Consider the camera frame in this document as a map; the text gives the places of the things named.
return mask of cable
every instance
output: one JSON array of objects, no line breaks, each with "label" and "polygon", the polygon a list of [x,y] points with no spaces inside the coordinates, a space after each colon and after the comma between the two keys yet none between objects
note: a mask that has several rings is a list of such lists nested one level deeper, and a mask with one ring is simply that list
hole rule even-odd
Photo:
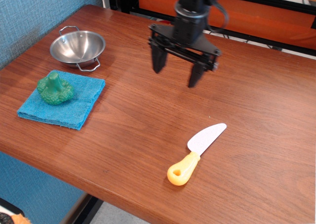
[{"label": "cable", "polygon": [[222,25],[221,28],[217,29],[217,30],[214,30],[212,29],[212,27],[208,24],[207,22],[207,17],[205,18],[205,21],[206,21],[206,25],[207,25],[207,29],[211,32],[211,33],[220,33],[223,31],[224,28],[226,28],[227,24],[228,24],[228,21],[229,21],[229,15],[228,13],[226,12],[226,10],[221,6],[221,4],[219,4],[217,1],[215,1],[213,3],[213,6],[215,6],[217,9],[219,9],[223,15],[224,15],[224,23]]}]

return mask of blue towel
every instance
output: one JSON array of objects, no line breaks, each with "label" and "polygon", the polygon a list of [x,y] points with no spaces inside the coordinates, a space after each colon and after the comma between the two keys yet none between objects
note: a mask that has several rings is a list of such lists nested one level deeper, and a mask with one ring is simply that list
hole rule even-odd
[{"label": "blue towel", "polygon": [[105,81],[68,72],[54,71],[59,74],[61,79],[66,80],[74,87],[74,97],[59,105],[50,105],[43,101],[40,93],[35,89],[17,111],[18,116],[80,130],[94,102],[104,88]]}]

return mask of blue wall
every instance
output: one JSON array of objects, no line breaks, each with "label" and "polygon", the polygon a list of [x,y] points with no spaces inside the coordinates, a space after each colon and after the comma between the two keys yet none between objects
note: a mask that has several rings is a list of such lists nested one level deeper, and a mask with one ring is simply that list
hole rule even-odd
[{"label": "blue wall", "polygon": [[[102,0],[0,0],[0,69],[87,4],[102,6]],[[82,194],[0,152],[0,197],[32,224],[58,224]]]},{"label": "blue wall", "polygon": [[0,69],[86,4],[102,0],[0,0]]},{"label": "blue wall", "polygon": [[32,224],[59,224],[83,192],[0,152],[0,197]]}]

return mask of orange panel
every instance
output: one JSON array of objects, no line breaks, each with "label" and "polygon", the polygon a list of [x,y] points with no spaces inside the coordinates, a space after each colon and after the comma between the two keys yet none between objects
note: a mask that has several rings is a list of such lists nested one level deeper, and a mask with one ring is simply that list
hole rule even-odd
[{"label": "orange panel", "polygon": [[[139,0],[139,7],[175,16],[176,2],[177,0]],[[315,18],[313,15],[243,0],[218,2],[229,14],[230,20],[226,27],[228,30],[316,49],[316,30],[311,29]],[[212,7],[209,24],[220,27],[223,22],[222,13]]]}]

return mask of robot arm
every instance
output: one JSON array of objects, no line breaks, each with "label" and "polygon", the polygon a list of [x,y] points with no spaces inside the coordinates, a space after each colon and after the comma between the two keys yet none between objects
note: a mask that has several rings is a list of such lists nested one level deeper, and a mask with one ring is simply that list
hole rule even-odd
[{"label": "robot arm", "polygon": [[149,44],[152,48],[153,68],[159,73],[165,66],[167,54],[173,54],[193,63],[189,87],[194,87],[204,71],[217,68],[220,50],[204,36],[208,26],[210,7],[217,0],[179,0],[174,26],[153,24]]}]

